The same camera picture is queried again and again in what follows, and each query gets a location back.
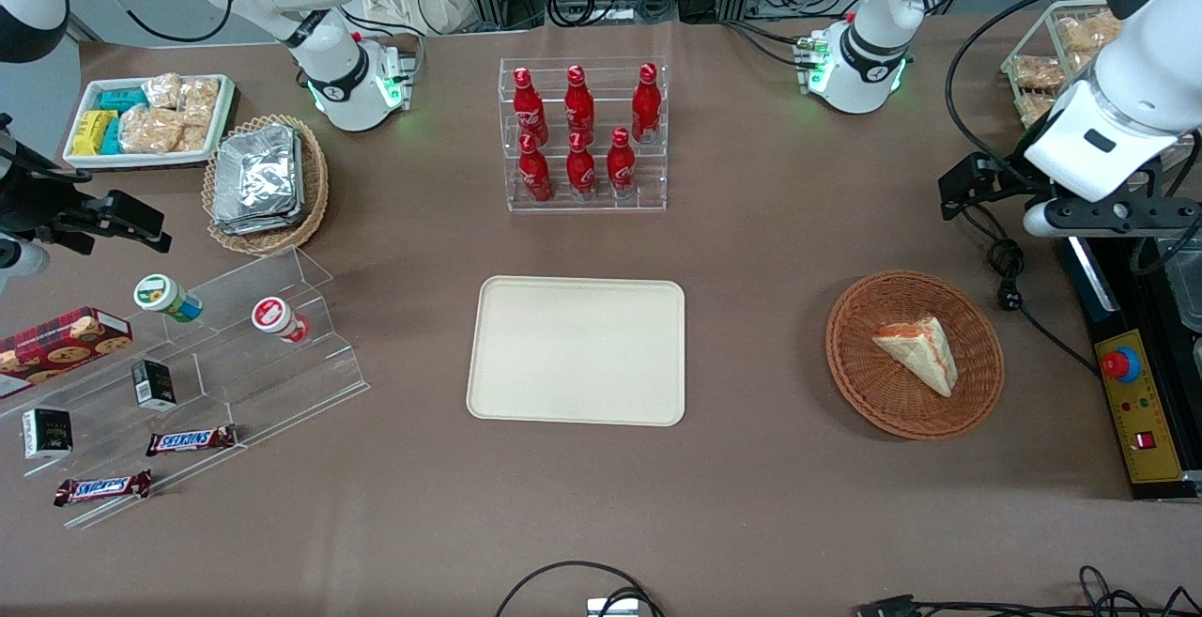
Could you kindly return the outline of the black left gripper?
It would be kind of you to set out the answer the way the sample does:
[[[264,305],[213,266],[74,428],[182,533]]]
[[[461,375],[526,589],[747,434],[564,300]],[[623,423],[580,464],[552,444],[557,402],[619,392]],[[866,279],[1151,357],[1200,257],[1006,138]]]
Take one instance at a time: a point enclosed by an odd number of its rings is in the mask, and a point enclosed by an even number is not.
[[[989,176],[993,192],[989,192]],[[941,177],[944,223],[953,223],[972,207],[1004,198],[1024,198],[1025,209],[1030,209],[1053,198],[1053,184],[1027,159],[1005,159],[1004,166],[1000,166],[989,164],[984,154],[962,158]]]

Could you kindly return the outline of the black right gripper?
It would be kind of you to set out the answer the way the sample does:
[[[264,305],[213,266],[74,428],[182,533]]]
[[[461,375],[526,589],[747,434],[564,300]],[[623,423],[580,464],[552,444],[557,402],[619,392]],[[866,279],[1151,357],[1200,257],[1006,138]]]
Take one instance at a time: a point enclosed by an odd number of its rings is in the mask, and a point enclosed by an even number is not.
[[[82,192],[79,184],[93,176],[78,170],[59,170],[38,152],[16,140],[1,115],[1,227],[18,241],[56,244],[79,255],[91,255],[95,236],[137,241],[153,253],[167,254],[171,235],[163,232],[162,210],[124,191],[103,197],[103,221],[99,198]]]

